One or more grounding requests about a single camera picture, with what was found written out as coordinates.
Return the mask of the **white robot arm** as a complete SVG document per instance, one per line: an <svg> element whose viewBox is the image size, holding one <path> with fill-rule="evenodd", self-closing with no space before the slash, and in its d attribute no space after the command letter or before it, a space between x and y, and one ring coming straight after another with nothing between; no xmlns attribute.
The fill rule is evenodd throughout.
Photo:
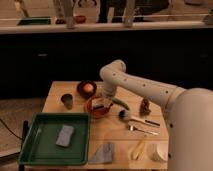
<svg viewBox="0 0 213 171"><path fill-rule="evenodd" d="M120 86L163 109L167 121L168 171L213 171L213 91L184 89L126 73L122 60L100 69L102 95L114 97Z"/></svg>

